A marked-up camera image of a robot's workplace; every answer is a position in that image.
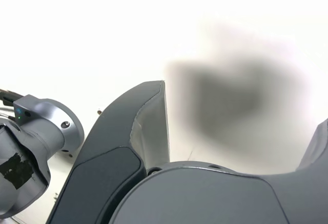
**black tape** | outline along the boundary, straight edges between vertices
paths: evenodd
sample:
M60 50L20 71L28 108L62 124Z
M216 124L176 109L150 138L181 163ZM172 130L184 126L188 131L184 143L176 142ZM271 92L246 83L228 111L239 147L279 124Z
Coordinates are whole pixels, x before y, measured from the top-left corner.
M0 173L16 189L19 189L32 177L33 168L28 160L22 161L21 156L15 153L8 161L0 165Z

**gray plastic housing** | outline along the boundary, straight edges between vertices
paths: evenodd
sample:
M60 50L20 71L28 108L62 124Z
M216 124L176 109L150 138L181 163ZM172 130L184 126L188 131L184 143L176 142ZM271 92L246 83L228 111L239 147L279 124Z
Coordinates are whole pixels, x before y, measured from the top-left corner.
M172 162L136 185L109 223L328 223L327 123L316 129L296 172L248 175Z
M76 150L84 139L77 117L57 101L27 95L14 108L16 123L0 119L0 219L37 200L50 183L48 159Z

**bolt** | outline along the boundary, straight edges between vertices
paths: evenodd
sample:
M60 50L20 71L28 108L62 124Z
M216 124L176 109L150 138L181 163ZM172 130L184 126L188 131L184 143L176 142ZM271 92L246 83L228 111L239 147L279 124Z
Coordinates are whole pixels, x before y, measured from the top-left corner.
M71 124L68 121L65 121L61 124L61 128L68 128Z

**white wall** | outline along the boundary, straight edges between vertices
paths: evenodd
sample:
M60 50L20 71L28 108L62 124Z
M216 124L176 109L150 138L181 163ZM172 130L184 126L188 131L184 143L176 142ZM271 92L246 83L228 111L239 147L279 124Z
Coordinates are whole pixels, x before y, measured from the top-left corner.
M141 82L165 79L173 160L248 173L292 171L328 116L326 1L0 0L0 88L64 103L87 134L98 109ZM240 150L187 126L188 110L179 109L186 94L181 69L174 64L183 60L238 76L226 60L235 51L274 59L297 75L303 91L301 99L292 96L297 108L287 101L285 116L271 104L269 113L231 125L227 141L257 141L237 144ZM64 157L49 161L48 191L18 215L27 224L45 223L71 167Z

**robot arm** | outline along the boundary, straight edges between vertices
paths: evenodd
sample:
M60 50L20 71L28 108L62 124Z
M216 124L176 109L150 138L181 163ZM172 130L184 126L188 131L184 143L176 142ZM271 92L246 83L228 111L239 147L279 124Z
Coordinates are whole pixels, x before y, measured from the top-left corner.
M76 150L84 132L74 113L57 101L4 91L0 98L14 107L16 121L0 118L0 219L4 219L45 192L50 183L48 159L59 150Z
M296 172L248 175L204 162L168 162L164 94L163 82L143 83L106 108L48 224L328 222L327 121ZM143 111L148 122L138 119ZM148 129L158 137L147 136Z

